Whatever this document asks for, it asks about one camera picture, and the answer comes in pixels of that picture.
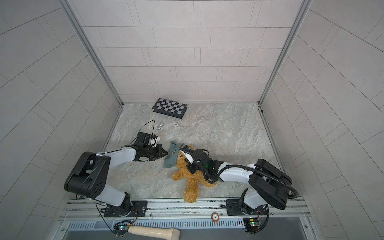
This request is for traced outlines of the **grey-green teddy sweater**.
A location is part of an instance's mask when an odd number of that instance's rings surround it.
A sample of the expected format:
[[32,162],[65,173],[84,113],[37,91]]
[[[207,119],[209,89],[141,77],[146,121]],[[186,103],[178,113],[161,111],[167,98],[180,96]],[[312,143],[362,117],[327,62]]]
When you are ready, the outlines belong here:
[[180,151],[179,148],[181,148],[182,145],[183,144],[171,141],[170,147],[168,149],[168,155],[164,160],[163,168],[168,169],[177,164],[177,158]]

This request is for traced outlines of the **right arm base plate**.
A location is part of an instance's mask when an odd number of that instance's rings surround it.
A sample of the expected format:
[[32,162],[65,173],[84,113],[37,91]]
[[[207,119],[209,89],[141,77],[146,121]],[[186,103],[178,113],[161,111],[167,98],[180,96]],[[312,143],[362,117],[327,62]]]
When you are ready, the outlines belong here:
[[256,209],[247,207],[245,204],[240,203],[240,199],[227,199],[221,205],[221,208],[227,211],[228,216],[266,216],[267,208],[259,206]]

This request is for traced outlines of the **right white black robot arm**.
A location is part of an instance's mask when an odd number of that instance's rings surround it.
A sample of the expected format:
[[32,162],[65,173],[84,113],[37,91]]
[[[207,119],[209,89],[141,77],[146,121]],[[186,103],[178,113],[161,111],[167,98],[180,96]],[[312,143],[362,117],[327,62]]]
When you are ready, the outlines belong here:
[[192,150],[185,145],[179,150],[186,157],[190,173],[199,171],[205,182],[212,185],[217,181],[240,182],[253,188],[245,189],[235,207],[225,207],[228,210],[246,215],[252,215],[260,206],[270,205],[284,210],[288,199],[299,196],[292,187],[292,179],[264,159],[259,159],[253,165],[229,164],[211,159],[208,151],[203,149]]

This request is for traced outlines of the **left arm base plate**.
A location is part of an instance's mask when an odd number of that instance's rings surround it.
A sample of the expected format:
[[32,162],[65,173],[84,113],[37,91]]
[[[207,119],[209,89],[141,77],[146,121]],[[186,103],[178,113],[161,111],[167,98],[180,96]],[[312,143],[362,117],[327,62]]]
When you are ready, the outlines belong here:
[[101,213],[106,218],[144,217],[147,205],[148,201],[123,201],[118,207],[107,205]]

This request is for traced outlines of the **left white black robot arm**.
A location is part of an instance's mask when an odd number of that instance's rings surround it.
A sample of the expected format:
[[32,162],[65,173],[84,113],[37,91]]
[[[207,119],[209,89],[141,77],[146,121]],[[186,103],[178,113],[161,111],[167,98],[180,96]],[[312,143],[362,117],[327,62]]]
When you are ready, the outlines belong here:
[[168,155],[154,134],[138,132],[134,143],[104,152],[84,152],[79,157],[64,183],[65,191],[88,197],[107,205],[114,215],[128,215],[132,211],[131,197],[107,184],[109,170],[130,162],[155,161]]

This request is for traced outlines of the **tan teddy bear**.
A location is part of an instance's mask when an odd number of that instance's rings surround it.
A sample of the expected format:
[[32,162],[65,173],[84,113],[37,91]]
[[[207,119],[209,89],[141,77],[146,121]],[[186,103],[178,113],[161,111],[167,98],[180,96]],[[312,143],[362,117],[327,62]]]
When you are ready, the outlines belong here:
[[178,170],[173,173],[171,178],[174,181],[179,181],[181,179],[186,180],[183,199],[187,203],[194,203],[198,199],[199,184],[203,184],[207,188],[215,187],[217,185],[217,183],[208,183],[201,171],[196,171],[194,174],[191,174],[187,169],[187,162],[185,161],[185,156],[181,151],[178,153],[176,167]]

